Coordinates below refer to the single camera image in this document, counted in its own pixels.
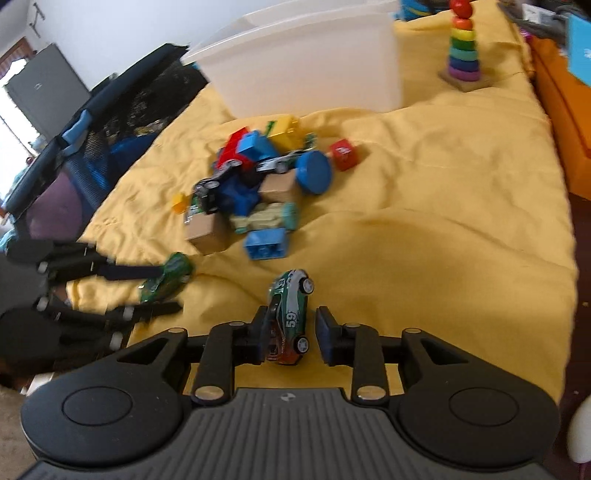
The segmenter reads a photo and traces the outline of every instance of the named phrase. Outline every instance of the red lego brick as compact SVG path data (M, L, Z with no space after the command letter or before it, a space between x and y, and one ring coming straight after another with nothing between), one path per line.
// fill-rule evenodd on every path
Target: red lego brick
M244 155L240 155L236 153L236 148L238 147L238 142L240 139L246 135L250 130L246 127L241 128L237 132L234 132L228 138L228 142L226 146L223 148L222 153L220 153L220 157L217 159L216 162L216 169L221 168L221 166L226 163L228 160L240 160L242 162L242 169L243 170L250 170L254 167L255 163L250 160L249 158L245 157Z
M332 153L335 167L340 171L348 170L359 163L357 152L349 140L339 140L338 142L333 143L329 148Z

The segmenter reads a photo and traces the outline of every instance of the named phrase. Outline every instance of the gray cabinet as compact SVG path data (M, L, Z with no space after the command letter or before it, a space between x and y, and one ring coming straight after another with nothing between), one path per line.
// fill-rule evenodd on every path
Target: gray cabinet
M14 103L47 140L58 135L90 98L55 45L35 55L6 85Z

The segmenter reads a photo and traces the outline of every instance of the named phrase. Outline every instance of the green toy car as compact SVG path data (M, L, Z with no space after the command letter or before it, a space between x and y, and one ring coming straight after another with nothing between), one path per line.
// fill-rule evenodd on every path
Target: green toy car
M306 337L308 295L314 282L304 270L289 270L269 289L270 308L276 307L271 323L267 360L295 365L310 348Z
M163 265L158 278L149 278L139 287L139 302L166 300L178 293L185 283L191 280L195 270L188 256L181 252L173 253Z

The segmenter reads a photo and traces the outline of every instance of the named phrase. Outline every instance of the blue box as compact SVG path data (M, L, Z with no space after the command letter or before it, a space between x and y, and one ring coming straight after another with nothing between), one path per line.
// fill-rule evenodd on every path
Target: blue box
M569 72L591 86L591 22L569 15L567 39Z
M280 157L269 139L258 130L248 132L240 139L236 147L236 153L240 153L249 160L256 162Z
M285 228L255 230L244 239L244 248L251 260L286 257L288 246L289 238Z

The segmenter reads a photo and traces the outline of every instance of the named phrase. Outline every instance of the bed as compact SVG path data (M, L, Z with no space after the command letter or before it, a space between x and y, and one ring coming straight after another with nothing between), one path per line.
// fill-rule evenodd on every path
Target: bed
M310 309L329 306L338 322L383 335L420 327L558 400L577 277L563 173L520 36L493 0L473 5L493 87L460 93L439 79L450 28L443 12L394 26L404 108L301 119L322 150L348 138L362 161L337 172L326 194L304 200L287 258L252 262L238 236L203 257L171 211L173 195L208 175L231 133L263 129L272 118L234 119L205 88L121 178L83 235L120 262L158 263L181 251L197 265L180 294L182 314L136 327L131 342L170 327L199 335L250 321L278 274L304 268L316 283ZM136 301L137 286L91 278L70 284L69 295L75 307L101 311ZM310 314L310 332L313 321ZM395 365L388 373L392 391L401 391ZM350 376L347 367L324 366L313 340L297 367L243 365L236 384L347 389Z

